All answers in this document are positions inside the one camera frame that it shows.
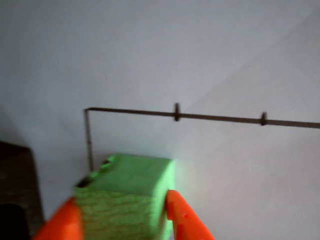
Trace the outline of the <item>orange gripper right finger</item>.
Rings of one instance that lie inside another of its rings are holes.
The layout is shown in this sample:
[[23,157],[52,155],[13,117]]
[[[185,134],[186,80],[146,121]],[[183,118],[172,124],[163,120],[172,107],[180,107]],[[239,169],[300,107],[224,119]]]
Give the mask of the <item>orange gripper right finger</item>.
[[167,219],[172,221],[175,240],[215,239],[178,191],[167,191],[166,212]]

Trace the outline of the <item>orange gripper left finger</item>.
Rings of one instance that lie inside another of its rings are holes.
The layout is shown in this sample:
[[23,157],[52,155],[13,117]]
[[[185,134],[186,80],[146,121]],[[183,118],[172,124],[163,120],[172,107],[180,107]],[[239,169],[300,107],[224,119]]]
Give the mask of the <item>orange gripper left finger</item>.
[[45,223],[33,240],[83,240],[83,226],[80,209],[71,197]]

